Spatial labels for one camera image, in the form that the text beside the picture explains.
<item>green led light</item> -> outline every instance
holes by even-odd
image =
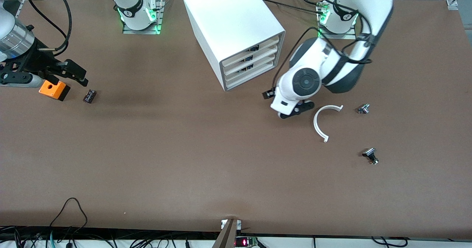
[[[151,9],[146,8],[146,13],[148,14],[149,20],[151,21],[156,20],[156,12],[152,11]]]
[[[119,14],[119,17],[120,17],[121,21],[124,22],[125,20],[123,19],[123,14],[121,13],[121,11],[118,10],[118,14]]]
[[[156,32],[156,34],[160,34],[160,25],[159,26],[154,26],[154,31]]]
[[[329,17],[330,14],[331,14],[331,12],[329,11],[329,9],[326,9],[326,12],[320,18],[320,23],[321,24],[326,24],[327,18]]]
[[[357,20],[357,16],[358,16],[358,15],[359,15],[359,14],[356,14],[356,15],[354,16],[353,26],[355,25],[355,21]]]

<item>orange block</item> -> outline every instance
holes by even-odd
[[[39,89],[39,93],[55,100],[64,101],[64,98],[66,98],[69,90],[70,87],[61,81],[59,81],[57,85],[54,85],[53,83],[46,80]]]

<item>white plastic storage box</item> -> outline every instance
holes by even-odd
[[[223,90],[277,66],[285,30],[262,0],[184,0]]]

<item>semicircular white part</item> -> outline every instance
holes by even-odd
[[[321,107],[321,108],[316,112],[315,117],[313,118],[313,125],[314,125],[315,130],[316,130],[316,132],[318,133],[318,135],[320,135],[321,137],[324,138],[324,142],[327,142],[329,136],[325,135],[325,134],[320,130],[320,127],[318,126],[318,114],[320,114],[320,111],[322,111],[322,110],[327,110],[327,109],[341,111],[343,107],[344,107],[343,105],[341,105],[340,107],[335,106],[335,105],[326,105],[326,106],[324,106],[324,107]]]

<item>robotic arm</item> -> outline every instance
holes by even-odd
[[[86,71],[72,60],[61,62],[52,51],[32,33],[33,26],[25,26],[3,8],[6,0],[0,0],[0,85],[14,87],[40,87],[43,79],[53,85],[57,76],[71,78],[83,86],[88,80]]]
[[[72,60],[57,60],[53,52],[32,33],[33,26],[25,26],[3,8],[0,0],[0,86],[42,86],[44,80],[59,83],[56,76],[76,80],[87,86],[86,70]],[[156,20],[155,0],[114,0],[123,22],[132,30],[147,28]]]
[[[342,55],[321,38],[309,38],[290,59],[290,69],[264,98],[274,97],[270,108],[287,118],[314,108],[307,100],[324,85],[332,93],[351,90],[372,53],[393,11],[393,0],[332,0],[325,26],[334,33],[349,30],[357,12],[362,14],[362,30],[349,56]]]

